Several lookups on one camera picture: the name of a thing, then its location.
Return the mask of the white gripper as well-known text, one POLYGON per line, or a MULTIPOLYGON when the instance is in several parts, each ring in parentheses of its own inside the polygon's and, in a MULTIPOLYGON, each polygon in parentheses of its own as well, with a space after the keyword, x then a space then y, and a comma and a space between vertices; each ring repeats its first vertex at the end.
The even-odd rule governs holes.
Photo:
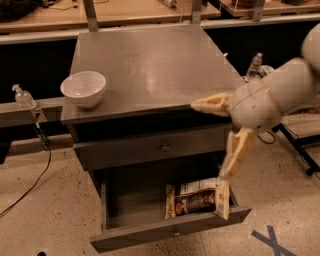
POLYGON ((265 132, 282 119, 280 104, 264 79, 246 83, 232 96, 226 92, 219 93, 196 100, 190 106, 201 113, 221 117, 230 114, 233 124, 241 128, 237 133, 230 131, 227 138, 226 156, 219 172, 219 177, 224 180, 239 171, 253 149, 256 132, 265 132))

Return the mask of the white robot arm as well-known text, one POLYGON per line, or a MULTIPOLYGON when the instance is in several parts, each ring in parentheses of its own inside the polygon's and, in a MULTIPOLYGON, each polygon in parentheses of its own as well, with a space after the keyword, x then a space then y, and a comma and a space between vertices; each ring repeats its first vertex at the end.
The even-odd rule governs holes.
POLYGON ((320 24, 305 37, 301 55, 261 79, 231 93, 223 92, 191 103, 202 113, 230 117, 238 132, 230 132, 218 177, 234 176, 253 148, 255 137, 281 123, 283 117, 319 103, 320 24))

